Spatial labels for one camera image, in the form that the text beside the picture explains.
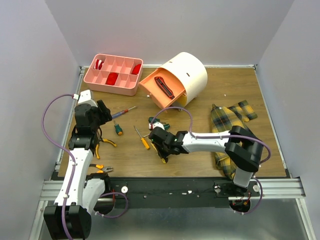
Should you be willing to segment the yellow handle screwdriver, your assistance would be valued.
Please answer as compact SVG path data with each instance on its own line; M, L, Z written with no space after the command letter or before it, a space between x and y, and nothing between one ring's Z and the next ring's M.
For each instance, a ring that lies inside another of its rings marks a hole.
M146 149L146 150L149 150L149 149L150 149L150 146L149 146L149 144L147 143L147 141L145 140L145 138L142 137L142 135L140 134L140 132L138 131L138 129L137 129L135 126L133 126L133 127L134 127L135 131L137 132L137 134L139 135L140 140L141 140L142 144L144 145L145 149Z

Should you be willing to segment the stubby green orange screwdriver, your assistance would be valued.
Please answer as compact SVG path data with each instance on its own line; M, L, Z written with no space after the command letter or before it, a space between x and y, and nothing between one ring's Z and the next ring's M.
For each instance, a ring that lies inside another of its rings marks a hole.
M122 128L120 127L120 125L114 120L113 121L114 123L114 129L115 129L115 132L118 136L121 136L123 134L123 130Z

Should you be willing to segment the long green screwdriver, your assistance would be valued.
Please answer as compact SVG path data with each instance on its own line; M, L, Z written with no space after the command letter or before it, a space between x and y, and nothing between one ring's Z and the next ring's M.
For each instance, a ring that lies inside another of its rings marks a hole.
M163 123L162 124L165 130L168 130L170 128L170 124L169 123Z

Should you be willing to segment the red black utility knife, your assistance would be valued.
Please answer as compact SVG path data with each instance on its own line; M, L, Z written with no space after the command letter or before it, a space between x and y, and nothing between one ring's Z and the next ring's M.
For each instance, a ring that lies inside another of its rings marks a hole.
M154 81L168 98L170 98L171 100L175 98L173 91L167 86L167 84L161 76L155 76Z

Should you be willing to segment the white round drawer cabinet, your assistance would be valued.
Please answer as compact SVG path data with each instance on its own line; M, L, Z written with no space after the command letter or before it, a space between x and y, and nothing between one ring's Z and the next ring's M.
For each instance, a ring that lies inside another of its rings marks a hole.
M157 86L154 77L162 77L173 91L174 99L167 97ZM206 87L208 74L203 63L187 52L181 52L158 67L138 84L160 108L185 107Z

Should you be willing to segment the yellow utility knife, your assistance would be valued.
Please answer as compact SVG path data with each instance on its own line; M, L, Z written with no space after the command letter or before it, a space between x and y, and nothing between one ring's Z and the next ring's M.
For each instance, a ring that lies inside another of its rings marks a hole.
M166 164L166 163L169 161L169 155L170 155L170 153L167 152L162 146L160 146L160 145L158 145L158 144L156 144L156 143L154 143L153 146L154 146L154 148L156 149L157 154L158 154L158 156L160 157L160 159L162 160L162 162L163 162L164 164Z

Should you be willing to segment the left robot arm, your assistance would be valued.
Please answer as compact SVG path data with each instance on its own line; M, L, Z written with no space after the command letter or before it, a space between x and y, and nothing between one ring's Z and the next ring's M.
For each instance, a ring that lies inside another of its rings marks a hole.
M43 214L54 240L88 238L98 198L107 197L111 191L108 174L87 175L98 145L98 129L112 120L110 110L102 100L79 102L74 116L76 125L66 150L69 161L62 187Z

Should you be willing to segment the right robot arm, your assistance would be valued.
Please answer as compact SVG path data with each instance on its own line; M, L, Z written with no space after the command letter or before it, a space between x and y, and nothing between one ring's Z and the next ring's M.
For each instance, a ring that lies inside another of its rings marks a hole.
M149 124L148 138L165 163L170 155L193 152L222 153L235 163L235 174L230 183L230 191L241 196L247 192L250 180L259 170L263 142L246 129L233 126L231 130L218 133L193 133L178 131L172 134L159 122Z

